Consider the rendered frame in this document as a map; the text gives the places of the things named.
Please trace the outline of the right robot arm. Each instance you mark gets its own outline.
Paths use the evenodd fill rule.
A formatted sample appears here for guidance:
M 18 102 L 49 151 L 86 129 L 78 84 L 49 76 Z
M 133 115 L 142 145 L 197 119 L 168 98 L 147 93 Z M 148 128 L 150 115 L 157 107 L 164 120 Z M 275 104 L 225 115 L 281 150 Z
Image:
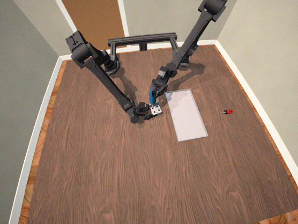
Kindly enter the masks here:
M 117 61 L 112 61 L 106 50 L 100 51 L 93 47 L 91 43 L 84 39 L 81 32 L 78 30 L 65 40 L 72 52 L 71 58 L 73 61 L 81 69 L 83 67 L 87 67 L 90 71 L 92 71 L 108 89 L 108 91 L 116 98 L 122 109 L 126 113 L 128 112 L 131 123 L 138 123 L 139 116 L 145 116 L 145 110 L 148 109 L 148 104 L 140 102 L 137 110 L 137 108 L 135 108 L 136 106 L 134 101 L 130 100 L 125 94 L 123 94 L 112 79 L 107 75 L 106 72 L 117 68 Z M 92 58 L 84 62 L 84 60 L 90 56 L 92 56 Z M 105 70 L 101 67 L 102 64 L 104 64 Z

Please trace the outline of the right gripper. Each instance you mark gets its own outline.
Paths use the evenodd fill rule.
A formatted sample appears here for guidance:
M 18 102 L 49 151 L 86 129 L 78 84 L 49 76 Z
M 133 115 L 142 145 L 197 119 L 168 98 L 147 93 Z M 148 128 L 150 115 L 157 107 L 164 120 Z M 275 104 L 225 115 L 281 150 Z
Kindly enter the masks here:
M 147 115 L 149 110 L 150 110 L 150 105 L 148 104 L 148 109 L 145 110 L 144 120 L 149 120 L 150 118 L 157 116 L 157 115 L 153 115 L 153 114 Z

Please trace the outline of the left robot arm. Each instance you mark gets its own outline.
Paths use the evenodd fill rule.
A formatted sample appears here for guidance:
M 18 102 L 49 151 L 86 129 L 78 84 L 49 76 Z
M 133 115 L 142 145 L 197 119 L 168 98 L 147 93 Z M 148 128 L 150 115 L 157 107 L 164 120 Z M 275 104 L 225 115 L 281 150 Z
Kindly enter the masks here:
M 189 64 L 189 56 L 195 52 L 197 47 L 198 39 L 202 35 L 203 31 L 209 24 L 211 20 L 214 22 L 220 17 L 220 15 L 225 10 L 225 3 L 228 0 L 203 0 L 201 5 L 198 8 L 198 11 L 201 12 L 200 17 L 195 24 L 194 28 L 188 35 L 187 39 L 181 46 L 180 50 L 176 54 L 176 56 L 166 65 L 166 67 L 161 66 L 159 69 L 158 76 L 156 80 L 167 84 L 168 79 L 175 77 L 177 74 L 177 69 L 180 66 L 180 63 Z M 207 9 L 206 11 L 204 9 Z M 209 11 L 208 11 L 209 10 Z M 173 73 L 172 73 L 173 72 Z M 165 79 L 163 79 L 165 78 Z

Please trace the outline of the white shallow tray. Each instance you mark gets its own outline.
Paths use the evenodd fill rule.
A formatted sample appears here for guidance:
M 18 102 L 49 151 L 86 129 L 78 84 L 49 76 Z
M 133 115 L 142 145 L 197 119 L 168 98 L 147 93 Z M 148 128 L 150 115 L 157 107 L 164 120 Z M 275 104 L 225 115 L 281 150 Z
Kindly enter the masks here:
M 207 137 L 204 123 L 190 89 L 166 92 L 177 140 Z

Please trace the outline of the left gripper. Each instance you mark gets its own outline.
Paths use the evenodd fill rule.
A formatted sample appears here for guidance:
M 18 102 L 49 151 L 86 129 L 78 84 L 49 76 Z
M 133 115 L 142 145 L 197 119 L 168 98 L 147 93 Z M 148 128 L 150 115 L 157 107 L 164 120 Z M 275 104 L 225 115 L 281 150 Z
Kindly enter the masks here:
M 158 93 L 157 93 L 157 95 L 156 95 L 155 98 L 157 98 L 157 97 L 163 95 L 164 92 L 167 91 L 167 87 L 168 87 L 167 84 L 162 83 L 162 82 L 160 82 L 160 81 L 158 81 L 158 80 L 155 80 L 155 79 L 152 80 L 152 85 L 153 85 L 153 84 L 157 86 L 157 91 L 158 91 Z

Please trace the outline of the white l-shaped bracket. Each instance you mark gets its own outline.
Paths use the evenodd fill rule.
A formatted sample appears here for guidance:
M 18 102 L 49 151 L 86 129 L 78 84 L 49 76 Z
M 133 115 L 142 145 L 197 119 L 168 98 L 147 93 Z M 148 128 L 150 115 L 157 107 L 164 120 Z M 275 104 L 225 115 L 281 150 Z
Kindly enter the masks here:
M 158 106 L 158 107 L 157 107 L 157 106 Z M 153 105 L 153 109 L 152 109 L 152 104 L 150 104 L 150 110 L 151 110 L 151 112 L 152 112 L 153 115 L 156 115 L 156 114 L 159 114 L 159 113 L 162 112 L 161 109 L 160 109 L 160 107 L 159 107 L 159 102 L 156 102 L 156 103 Z M 160 111 L 158 111 L 158 110 L 160 110 Z M 154 112 L 154 111 L 155 111 L 155 112 Z

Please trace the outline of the blue electric screwdriver body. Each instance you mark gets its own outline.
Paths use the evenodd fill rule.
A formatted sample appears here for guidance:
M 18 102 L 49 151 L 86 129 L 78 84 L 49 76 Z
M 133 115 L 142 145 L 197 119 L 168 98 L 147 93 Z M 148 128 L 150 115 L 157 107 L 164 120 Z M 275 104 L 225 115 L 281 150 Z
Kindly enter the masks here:
M 157 87 L 156 85 L 151 85 L 150 86 L 150 104 L 153 105 L 156 103 L 156 95 L 157 95 Z

